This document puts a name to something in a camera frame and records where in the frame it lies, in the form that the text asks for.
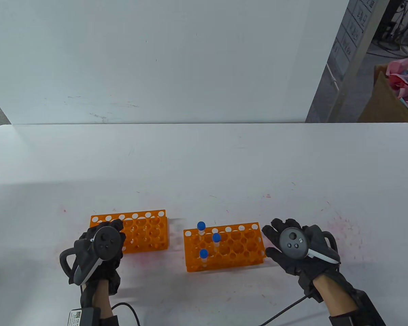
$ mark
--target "sleeve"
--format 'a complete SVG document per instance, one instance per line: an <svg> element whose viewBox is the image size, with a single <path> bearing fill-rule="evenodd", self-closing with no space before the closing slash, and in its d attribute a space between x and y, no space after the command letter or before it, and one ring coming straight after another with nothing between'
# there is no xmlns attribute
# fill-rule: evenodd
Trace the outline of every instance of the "sleeve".
<svg viewBox="0 0 408 326"><path fill-rule="evenodd" d="M118 316L112 316L106 319L100 319L100 326L119 326Z"/></svg>

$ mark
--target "blue-capped test tube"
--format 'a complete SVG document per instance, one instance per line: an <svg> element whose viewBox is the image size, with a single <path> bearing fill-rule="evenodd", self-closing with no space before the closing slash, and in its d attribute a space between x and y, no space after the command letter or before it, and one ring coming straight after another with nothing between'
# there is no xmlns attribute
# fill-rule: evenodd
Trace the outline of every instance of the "blue-capped test tube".
<svg viewBox="0 0 408 326"><path fill-rule="evenodd" d="M201 249L200 250L200 258L201 258L202 262L207 262L208 251L206 249Z"/></svg>
<svg viewBox="0 0 408 326"><path fill-rule="evenodd" d="M197 224L198 234L203 236L205 234L205 223L203 221L198 222Z"/></svg>
<svg viewBox="0 0 408 326"><path fill-rule="evenodd" d="M219 233L215 233L213 234L212 239L213 239L213 244L215 246L215 251L217 251L219 247L219 243L221 242L221 235Z"/></svg>

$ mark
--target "black cable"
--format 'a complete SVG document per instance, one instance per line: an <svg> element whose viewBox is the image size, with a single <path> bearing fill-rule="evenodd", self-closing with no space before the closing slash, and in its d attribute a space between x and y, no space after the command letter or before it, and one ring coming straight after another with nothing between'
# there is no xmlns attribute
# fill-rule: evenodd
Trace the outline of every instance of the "black cable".
<svg viewBox="0 0 408 326"><path fill-rule="evenodd" d="M129 305L128 303L126 303L126 302L120 302L120 303L115 304L115 306L112 307L112 310L115 309L115 308L118 307L118 306L127 306L127 307L129 307L130 310L131 310L131 311L133 312L133 314L134 314L134 318L136 318L136 324L137 324L137 326L140 326L139 318L137 318L136 311L134 311L134 309L133 309L132 306L130 306L130 305Z"/></svg>
<svg viewBox="0 0 408 326"><path fill-rule="evenodd" d="M293 308L294 306L296 306L298 303L301 303L302 301L304 301L306 298L308 298L308 295L300 298L298 301L292 303L290 306L288 306L287 308L282 309L279 313L277 313L274 317L272 317L269 320L266 320L263 324L259 325L259 326L265 326L268 323L270 323L272 320L274 320L275 318L281 316L282 314L284 314L287 310L289 310L290 308Z"/></svg>
<svg viewBox="0 0 408 326"><path fill-rule="evenodd" d="M366 52L366 54L370 54L372 56L381 56L383 58L389 58L389 59L406 59L408 56L383 56L382 54L376 54L372 52Z"/></svg>

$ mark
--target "white partition board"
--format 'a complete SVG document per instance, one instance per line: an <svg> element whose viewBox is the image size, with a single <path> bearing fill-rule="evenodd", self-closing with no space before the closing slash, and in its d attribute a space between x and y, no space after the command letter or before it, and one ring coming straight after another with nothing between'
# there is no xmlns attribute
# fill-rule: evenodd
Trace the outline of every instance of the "white partition board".
<svg viewBox="0 0 408 326"><path fill-rule="evenodd" d="M1 126L0 325L66 325L80 292L59 253L94 213L148 209L167 210L170 248L126 255L112 298L142 325L259 325L301 298L271 261L186 272L183 229L279 217L331 231L342 273L408 326L408 124ZM310 299L272 325L327 319Z"/></svg>
<svg viewBox="0 0 408 326"><path fill-rule="evenodd" d="M348 0L0 0L13 124L303 122Z"/></svg>

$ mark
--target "black glove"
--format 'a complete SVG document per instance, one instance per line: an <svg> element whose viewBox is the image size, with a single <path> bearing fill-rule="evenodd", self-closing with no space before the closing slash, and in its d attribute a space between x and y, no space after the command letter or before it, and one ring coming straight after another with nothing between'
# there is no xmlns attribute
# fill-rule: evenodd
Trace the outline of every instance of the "black glove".
<svg viewBox="0 0 408 326"><path fill-rule="evenodd" d="M279 244L280 233L288 227L295 227L302 230L309 238L310 242L315 242L316 245L326 246L326 249L328 249L328 244L326 243L322 230L317 225L301 228L299 223L294 219L287 219L285 223L280 219L274 219L271 222L271 225L272 227L270 225L265 225L262 231L278 249L281 249ZM273 247L266 248L266 256L272 258L282 267L282 269L285 270L286 273L299 276L298 283L304 290L305 295L315 298L318 302L323 300L319 292L315 289L313 280L322 274L325 274L337 284L340 284L347 292L355 292L352 285L346 281L341 273L339 273L339 264L331 264L317 257L311 258L308 256L301 260L291 259Z"/></svg>
<svg viewBox="0 0 408 326"><path fill-rule="evenodd" d="M124 226L120 219L115 219L112 222L102 222L96 227L90 227L85 233L83 233L79 239L92 239L95 233L102 227L106 226L114 227L116 230L121 231ZM125 233L120 232L121 235L121 246L117 254L111 260L103 261L100 266L94 271L90 276L88 282L99 281L101 279L107 279L109 281L109 295L116 294L118 292L118 287L120 285L121 278L119 277L116 269L120 265L121 258L123 257L122 247L125 241ZM77 270L78 263L74 261L71 269L71 276L69 278L69 284L73 284L74 273Z"/></svg>

